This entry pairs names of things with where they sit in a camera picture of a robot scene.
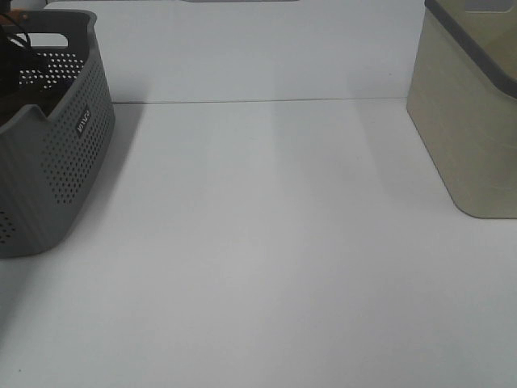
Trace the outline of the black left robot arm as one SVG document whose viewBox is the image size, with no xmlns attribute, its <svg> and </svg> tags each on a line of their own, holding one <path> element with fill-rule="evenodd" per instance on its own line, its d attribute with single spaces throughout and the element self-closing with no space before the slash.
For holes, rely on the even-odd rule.
<svg viewBox="0 0 517 388">
<path fill-rule="evenodd" d="M 1 97 L 19 90 L 19 73 L 25 68 L 44 70 L 45 59 L 32 47 L 32 40 L 19 23 L 19 14 L 1 13 Z"/>
</svg>

